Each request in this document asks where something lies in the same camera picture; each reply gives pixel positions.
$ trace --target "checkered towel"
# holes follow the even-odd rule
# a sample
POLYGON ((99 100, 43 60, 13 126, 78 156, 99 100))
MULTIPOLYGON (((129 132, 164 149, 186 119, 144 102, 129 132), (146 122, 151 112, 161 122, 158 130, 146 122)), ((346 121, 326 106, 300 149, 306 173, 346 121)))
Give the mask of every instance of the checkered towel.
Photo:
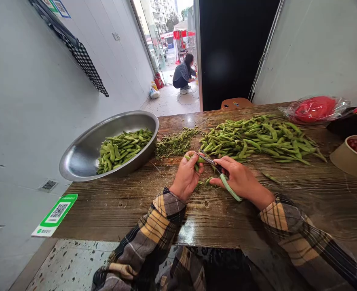
POLYGON ((95 85, 96 89, 99 90, 104 96, 109 97, 103 81, 100 79, 99 73, 96 71, 91 59, 89 58, 88 52, 84 45, 79 41, 79 47, 74 46, 64 35, 58 34, 62 41, 66 44, 68 50, 72 53, 84 73, 88 76, 91 82, 95 85))

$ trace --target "plastic wrap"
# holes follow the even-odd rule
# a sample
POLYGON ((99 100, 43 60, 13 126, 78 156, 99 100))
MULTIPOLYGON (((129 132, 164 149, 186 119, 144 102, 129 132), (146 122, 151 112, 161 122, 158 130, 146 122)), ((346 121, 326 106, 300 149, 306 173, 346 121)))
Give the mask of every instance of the plastic wrap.
POLYGON ((156 99, 156 98, 161 96, 160 93, 157 90, 155 90, 153 87, 151 87, 151 86, 150 86, 150 92, 149 93, 150 93, 150 98, 151 99, 156 99))
POLYGON ((308 96, 291 103, 288 107, 278 107, 290 120, 300 124, 329 122, 342 116, 351 103, 342 97, 308 96))

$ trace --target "hand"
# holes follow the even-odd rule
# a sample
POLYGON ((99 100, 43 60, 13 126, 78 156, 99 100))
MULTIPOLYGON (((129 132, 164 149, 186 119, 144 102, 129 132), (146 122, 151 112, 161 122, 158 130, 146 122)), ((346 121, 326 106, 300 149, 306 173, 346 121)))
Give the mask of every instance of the hand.
MULTIPOLYGON (((228 156, 213 161, 230 173, 227 183, 239 197, 250 200, 259 210, 274 202, 274 195, 258 182, 249 168, 228 156)), ((213 178, 209 183, 225 189, 219 178, 213 178)))
POLYGON ((204 171, 203 163, 200 163, 199 172, 194 170, 194 165, 199 160, 199 156, 194 151, 187 152, 185 155, 191 156, 191 159, 182 158, 173 185, 169 189, 183 202, 188 200, 200 180, 201 173, 204 171))

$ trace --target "dark hair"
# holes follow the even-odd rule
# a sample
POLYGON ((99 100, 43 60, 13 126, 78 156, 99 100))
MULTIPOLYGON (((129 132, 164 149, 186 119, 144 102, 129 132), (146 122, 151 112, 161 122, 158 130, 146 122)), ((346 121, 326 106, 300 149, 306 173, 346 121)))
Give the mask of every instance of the dark hair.
POLYGON ((190 73, 190 64, 193 62, 193 59, 194 59, 194 57, 192 54, 187 54, 185 56, 185 60, 184 60, 186 67, 188 68, 188 74, 189 74, 190 78, 192 77, 192 74, 190 73))

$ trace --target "black door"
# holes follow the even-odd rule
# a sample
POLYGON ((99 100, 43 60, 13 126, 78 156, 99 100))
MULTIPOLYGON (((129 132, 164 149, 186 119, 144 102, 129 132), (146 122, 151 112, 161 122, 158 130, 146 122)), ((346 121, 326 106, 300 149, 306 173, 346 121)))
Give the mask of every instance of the black door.
POLYGON ((279 0, 200 0, 203 110, 248 98, 279 0))

